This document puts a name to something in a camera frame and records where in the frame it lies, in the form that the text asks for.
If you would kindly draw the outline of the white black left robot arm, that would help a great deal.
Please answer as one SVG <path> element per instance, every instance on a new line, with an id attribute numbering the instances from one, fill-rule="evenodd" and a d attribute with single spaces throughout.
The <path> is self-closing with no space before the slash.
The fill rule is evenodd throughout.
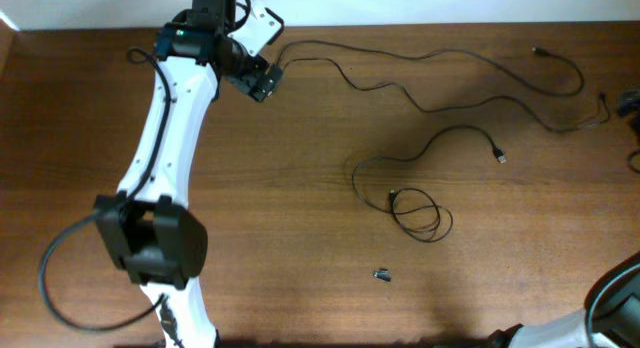
<path id="1" fill-rule="evenodd" d="M 192 0 L 145 54 L 156 88 L 134 159 L 113 196 L 99 196 L 96 225 L 114 265 L 152 301 L 167 347 L 215 347 L 199 276 L 206 228 L 188 210 L 199 133 L 226 79 L 256 102 L 281 80 L 260 52 L 283 20 L 254 0 Z"/>

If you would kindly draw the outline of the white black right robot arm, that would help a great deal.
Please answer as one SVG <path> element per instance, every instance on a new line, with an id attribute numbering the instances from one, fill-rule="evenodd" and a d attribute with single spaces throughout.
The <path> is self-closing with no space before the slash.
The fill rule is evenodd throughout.
<path id="1" fill-rule="evenodd" d="M 486 347 L 564 348 L 637 347 L 639 345 L 639 256 L 623 261 L 601 277 L 584 307 L 540 324 L 496 330 Z"/>

